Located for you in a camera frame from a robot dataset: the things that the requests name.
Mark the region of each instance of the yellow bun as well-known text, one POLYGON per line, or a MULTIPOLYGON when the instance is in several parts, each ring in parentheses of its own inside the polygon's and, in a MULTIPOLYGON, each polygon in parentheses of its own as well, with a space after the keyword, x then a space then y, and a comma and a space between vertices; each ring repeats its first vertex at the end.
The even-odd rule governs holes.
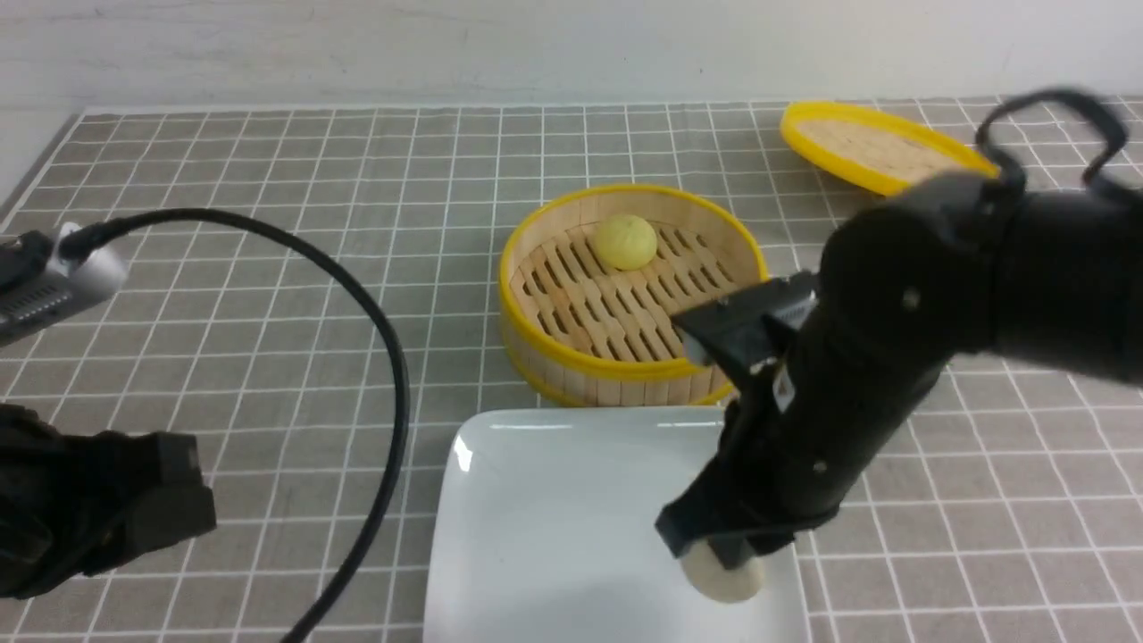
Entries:
POLYGON ((596 227, 596 255, 616 270, 638 270, 655 258, 658 235, 642 217, 616 214, 596 227))

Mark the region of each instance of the black cable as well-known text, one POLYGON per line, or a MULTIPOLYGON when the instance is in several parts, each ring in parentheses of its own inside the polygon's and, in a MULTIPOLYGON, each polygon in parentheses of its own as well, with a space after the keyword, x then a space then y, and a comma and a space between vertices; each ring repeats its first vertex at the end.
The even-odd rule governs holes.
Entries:
POLYGON ((393 491, 397 489, 397 480, 400 474, 401 460, 405 457, 405 443, 409 429, 409 378, 408 368, 405 364, 405 354, 401 352, 397 331, 389 323, 385 313, 382 312, 377 303, 369 296, 369 292, 366 291, 347 270, 312 243, 256 218, 210 208, 175 208, 147 211, 123 218, 113 218, 103 223, 94 223, 81 230, 77 230, 59 241, 59 257, 65 260, 82 262, 93 251, 114 239, 141 227, 175 220, 199 220, 237 227, 281 243, 309 258, 318 267, 333 276, 335 281, 341 283, 365 310, 366 314, 373 321, 374 327, 376 327, 377 333, 381 335, 381 339, 385 343, 385 349, 389 353, 389 363, 393 370, 393 394, 397 401, 394 405, 393 436, 390 439, 385 473, 381 476, 377 496, 373 500, 369 514, 366 516, 365 523, 361 525, 361 531, 350 548, 350 553, 345 556, 345 561, 337 568, 337 572, 334 573, 334 577, 329 580, 329 585, 326 586, 313 605, 298 619, 289 633, 282 637, 282 643, 302 643, 313 632, 313 628, 321 619, 326 617, 330 608, 334 606, 334 603, 337 602, 337 598, 345 590, 358 568, 361 566, 361 562, 369 552, 369 546, 373 545, 373 540, 381 529, 385 511, 393 498, 393 491))

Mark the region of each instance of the label sticker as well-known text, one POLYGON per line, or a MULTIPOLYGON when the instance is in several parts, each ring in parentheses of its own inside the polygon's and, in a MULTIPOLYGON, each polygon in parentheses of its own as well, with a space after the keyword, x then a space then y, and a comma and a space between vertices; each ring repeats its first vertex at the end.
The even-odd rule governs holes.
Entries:
POLYGON ((793 387, 793 380, 790 379, 790 373, 783 364, 774 375, 774 402, 777 403, 778 411, 785 413, 797 394, 798 389, 793 387))

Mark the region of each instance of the screw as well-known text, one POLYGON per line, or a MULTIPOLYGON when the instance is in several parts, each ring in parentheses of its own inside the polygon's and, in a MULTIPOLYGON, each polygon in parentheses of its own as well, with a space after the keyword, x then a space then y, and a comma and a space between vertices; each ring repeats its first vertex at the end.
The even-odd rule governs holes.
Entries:
POLYGON ((901 305, 909 311, 917 310, 921 305, 921 292, 913 287, 905 288, 905 292, 901 295, 901 305))
POLYGON ((766 369, 767 367, 769 367, 770 364, 775 364, 776 362, 777 362, 776 357, 767 357, 761 362, 756 362, 750 365, 750 375, 757 376, 762 372, 762 369, 766 369))

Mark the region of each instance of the cable connector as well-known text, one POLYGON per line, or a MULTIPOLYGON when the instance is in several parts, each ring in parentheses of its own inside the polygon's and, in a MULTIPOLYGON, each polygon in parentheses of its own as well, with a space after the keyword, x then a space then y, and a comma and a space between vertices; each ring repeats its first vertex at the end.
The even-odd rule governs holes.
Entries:
POLYGON ((111 219, 80 227, 59 239, 56 252, 61 259, 83 263, 91 252, 105 246, 114 238, 114 230, 120 219, 111 219))

